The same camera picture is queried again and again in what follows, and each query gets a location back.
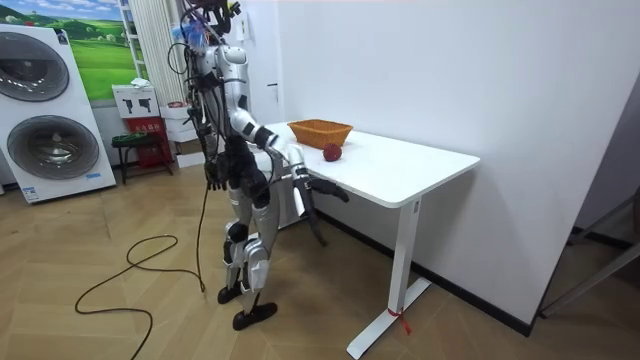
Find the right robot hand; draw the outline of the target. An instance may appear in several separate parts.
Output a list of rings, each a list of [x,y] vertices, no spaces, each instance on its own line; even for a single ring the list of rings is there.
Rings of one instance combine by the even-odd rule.
[[[314,211],[313,192],[334,196],[345,203],[350,201],[342,187],[326,179],[311,177],[306,168],[293,171],[292,184],[294,204],[300,217],[310,215]]]

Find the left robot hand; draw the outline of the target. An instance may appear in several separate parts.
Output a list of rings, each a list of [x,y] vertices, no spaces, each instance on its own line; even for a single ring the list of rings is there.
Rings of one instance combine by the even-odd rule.
[[[228,160],[220,154],[215,160],[208,159],[204,164],[208,190],[227,190]]]

